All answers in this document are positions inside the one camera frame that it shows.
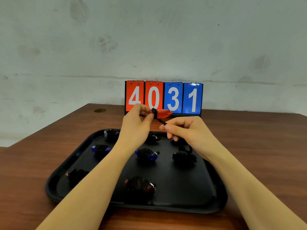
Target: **red number card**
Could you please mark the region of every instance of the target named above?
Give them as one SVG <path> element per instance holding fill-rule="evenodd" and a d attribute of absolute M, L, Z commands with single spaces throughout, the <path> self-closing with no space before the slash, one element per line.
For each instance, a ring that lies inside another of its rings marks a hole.
<path fill-rule="evenodd" d="M 163 109 L 163 82 L 146 81 L 145 83 L 145 105 L 149 108 Z"/>
<path fill-rule="evenodd" d="M 125 81 L 125 111 L 139 103 L 144 104 L 144 81 Z"/>

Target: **wall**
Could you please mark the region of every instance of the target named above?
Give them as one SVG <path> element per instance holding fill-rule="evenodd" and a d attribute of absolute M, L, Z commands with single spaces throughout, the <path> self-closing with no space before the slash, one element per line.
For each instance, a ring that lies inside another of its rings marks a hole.
<path fill-rule="evenodd" d="M 0 146 L 126 79 L 198 81 L 203 108 L 307 115 L 307 0 L 0 0 Z"/>

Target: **red plastic object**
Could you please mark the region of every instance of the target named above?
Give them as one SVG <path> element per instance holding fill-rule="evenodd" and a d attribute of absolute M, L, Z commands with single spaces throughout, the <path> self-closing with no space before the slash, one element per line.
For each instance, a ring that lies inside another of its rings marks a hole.
<path fill-rule="evenodd" d="M 163 109 L 163 110 L 157 110 L 158 114 L 157 114 L 157 119 L 164 119 L 169 117 L 173 112 L 168 110 L 168 109 Z"/>

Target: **person's right arm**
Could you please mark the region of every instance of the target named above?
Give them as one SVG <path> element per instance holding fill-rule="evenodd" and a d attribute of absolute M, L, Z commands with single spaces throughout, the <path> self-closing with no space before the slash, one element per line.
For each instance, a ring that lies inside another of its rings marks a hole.
<path fill-rule="evenodd" d="M 217 170 L 249 229 L 307 229 L 307 224 L 259 182 L 210 132 L 200 117 L 178 117 L 161 125 L 180 136 Z"/>

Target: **wooden table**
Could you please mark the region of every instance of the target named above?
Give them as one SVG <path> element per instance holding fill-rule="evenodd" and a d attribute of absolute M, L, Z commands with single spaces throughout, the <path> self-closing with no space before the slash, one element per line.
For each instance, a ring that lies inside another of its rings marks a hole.
<path fill-rule="evenodd" d="M 106 112 L 95 113 L 97 108 Z M 121 128 L 124 107 L 87 104 L 0 151 L 0 229 L 35 229 L 55 207 L 49 175 L 91 133 Z M 307 117 L 203 110 L 213 134 L 269 190 L 307 222 Z M 154 120 L 153 131 L 159 123 Z M 247 229 L 230 197 L 215 214 L 108 210 L 100 229 Z"/>

